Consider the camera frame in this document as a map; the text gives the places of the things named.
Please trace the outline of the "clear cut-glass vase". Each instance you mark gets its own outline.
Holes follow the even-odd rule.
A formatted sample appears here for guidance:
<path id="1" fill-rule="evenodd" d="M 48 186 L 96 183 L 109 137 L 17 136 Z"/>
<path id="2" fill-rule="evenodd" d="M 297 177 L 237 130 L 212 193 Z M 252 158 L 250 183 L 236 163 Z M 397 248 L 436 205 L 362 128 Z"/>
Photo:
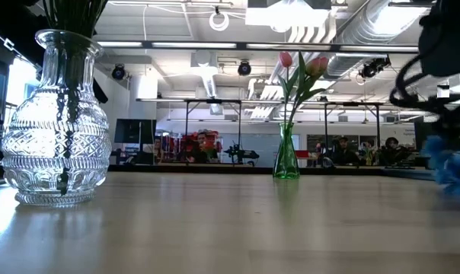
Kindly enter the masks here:
<path id="1" fill-rule="evenodd" d="M 102 46 L 67 30 L 41 30 L 39 87 L 14 112 L 2 141 L 2 167 L 15 199 L 34 206 L 89 201 L 107 176 L 111 142 L 94 95 Z"/>

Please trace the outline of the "small green glass vase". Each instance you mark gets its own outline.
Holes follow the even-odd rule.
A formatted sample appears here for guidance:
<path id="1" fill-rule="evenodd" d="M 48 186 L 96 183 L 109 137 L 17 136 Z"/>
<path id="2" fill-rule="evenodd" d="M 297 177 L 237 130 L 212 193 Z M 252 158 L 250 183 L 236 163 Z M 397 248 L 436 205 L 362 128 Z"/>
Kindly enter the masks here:
<path id="1" fill-rule="evenodd" d="M 273 178 L 297 180 L 300 177 L 299 164 L 292 141 L 293 123 L 280 123 L 280 146 L 273 167 Z"/>

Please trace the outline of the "person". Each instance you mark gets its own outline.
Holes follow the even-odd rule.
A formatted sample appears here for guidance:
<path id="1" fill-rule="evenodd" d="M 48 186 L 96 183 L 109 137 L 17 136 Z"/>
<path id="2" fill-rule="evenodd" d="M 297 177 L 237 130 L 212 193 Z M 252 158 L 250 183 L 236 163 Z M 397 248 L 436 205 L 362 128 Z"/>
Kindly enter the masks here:
<path id="1" fill-rule="evenodd" d="M 193 159 L 198 164 L 219 163 L 218 152 L 211 143 L 205 132 L 199 132 L 197 135 L 197 144 L 192 150 Z"/>
<path id="2" fill-rule="evenodd" d="M 337 144 L 334 146 L 334 151 L 332 152 L 332 161 L 335 165 L 340 166 L 359 166 L 359 155 L 350 148 L 347 137 L 343 136 L 337 140 Z"/>
<path id="3" fill-rule="evenodd" d="M 379 149 L 379 163 L 384 166 L 392 166 L 406 160 L 410 156 L 407 148 L 399 145 L 395 137 L 389 137 L 385 145 Z"/>

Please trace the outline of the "ceiling light strip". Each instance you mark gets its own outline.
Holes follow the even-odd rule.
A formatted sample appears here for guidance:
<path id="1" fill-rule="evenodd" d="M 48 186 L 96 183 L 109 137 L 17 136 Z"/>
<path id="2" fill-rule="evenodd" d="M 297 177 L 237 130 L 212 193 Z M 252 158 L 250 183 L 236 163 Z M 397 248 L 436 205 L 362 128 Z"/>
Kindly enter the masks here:
<path id="1" fill-rule="evenodd" d="M 142 48 L 143 44 L 137 41 L 99 41 L 102 47 L 107 48 Z"/>
<path id="2" fill-rule="evenodd" d="M 236 43 L 152 42 L 153 48 L 236 49 Z"/>

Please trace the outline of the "red storage rack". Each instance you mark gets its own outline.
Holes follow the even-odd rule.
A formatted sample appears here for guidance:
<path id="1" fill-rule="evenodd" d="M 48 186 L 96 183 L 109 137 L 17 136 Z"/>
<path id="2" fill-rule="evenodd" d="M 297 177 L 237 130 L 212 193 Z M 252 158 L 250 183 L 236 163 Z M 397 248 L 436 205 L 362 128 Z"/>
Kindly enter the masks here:
<path id="1" fill-rule="evenodd" d="M 218 152 L 219 162 L 221 161 L 222 139 L 217 131 L 209 129 L 200 129 L 197 132 L 189 132 L 187 139 L 183 133 L 164 132 L 162 140 L 163 162 L 168 163 L 194 163 L 193 147 L 197 144 L 197 135 L 199 132 L 205 132 L 207 139 L 214 144 Z"/>

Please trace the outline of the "black computer monitor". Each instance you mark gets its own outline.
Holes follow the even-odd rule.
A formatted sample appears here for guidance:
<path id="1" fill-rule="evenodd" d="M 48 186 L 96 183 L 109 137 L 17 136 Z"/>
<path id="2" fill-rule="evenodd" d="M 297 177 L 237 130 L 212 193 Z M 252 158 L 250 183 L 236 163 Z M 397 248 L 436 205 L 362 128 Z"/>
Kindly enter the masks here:
<path id="1" fill-rule="evenodd" d="M 154 164 L 155 130 L 155 119 L 118 119 L 112 151 L 116 164 Z"/>

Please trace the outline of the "black frame workstation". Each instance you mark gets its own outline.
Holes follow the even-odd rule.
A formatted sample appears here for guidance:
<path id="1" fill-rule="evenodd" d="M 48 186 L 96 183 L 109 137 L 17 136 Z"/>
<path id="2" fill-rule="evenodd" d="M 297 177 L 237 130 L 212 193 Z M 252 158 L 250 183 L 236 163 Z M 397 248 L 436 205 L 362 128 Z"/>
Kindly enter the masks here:
<path id="1" fill-rule="evenodd" d="M 136 101 L 140 102 L 151 102 L 151 103 L 185 103 L 185 118 L 184 118 L 184 125 L 185 125 L 185 132 L 184 137 L 187 139 L 188 137 L 188 128 L 189 128 L 189 115 L 190 115 L 190 105 L 195 103 L 195 107 L 200 103 L 205 104 L 228 104 L 230 107 L 233 107 L 235 104 L 238 105 L 238 109 L 234 109 L 234 111 L 238 114 L 238 119 L 236 122 L 238 123 L 238 148 L 241 147 L 241 112 L 242 112 L 242 105 L 243 104 L 270 104 L 270 105 L 279 105 L 283 104 L 282 100 L 238 100 L 238 99 L 221 99 L 221 98 L 155 98 L 155 99 L 136 99 Z"/>
<path id="2" fill-rule="evenodd" d="M 334 147 L 334 141 L 341 136 L 361 136 L 373 138 L 374 145 L 381 144 L 380 106 L 382 103 L 364 101 L 325 102 L 324 103 L 324 143 L 327 151 Z"/>

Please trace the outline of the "silver ventilation duct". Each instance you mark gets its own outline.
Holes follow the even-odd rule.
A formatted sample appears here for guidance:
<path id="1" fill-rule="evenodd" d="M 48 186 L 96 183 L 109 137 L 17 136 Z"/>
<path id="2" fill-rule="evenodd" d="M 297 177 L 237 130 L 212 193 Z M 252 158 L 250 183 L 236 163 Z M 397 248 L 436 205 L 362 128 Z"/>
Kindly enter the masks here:
<path id="1" fill-rule="evenodd" d="M 369 0 L 332 40 L 337 44 L 389 44 L 426 13 L 427 8 L 390 6 L 393 0 Z"/>

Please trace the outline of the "white hanging air duct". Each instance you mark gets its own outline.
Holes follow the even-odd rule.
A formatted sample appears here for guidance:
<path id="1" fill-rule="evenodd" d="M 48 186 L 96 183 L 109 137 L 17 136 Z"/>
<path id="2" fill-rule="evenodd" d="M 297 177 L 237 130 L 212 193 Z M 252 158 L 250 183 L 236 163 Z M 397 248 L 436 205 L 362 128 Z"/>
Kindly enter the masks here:
<path id="1" fill-rule="evenodd" d="M 202 78 L 207 97 L 216 98 L 214 76 L 219 73 L 216 52 L 197 50 L 191 53 L 190 71 Z"/>

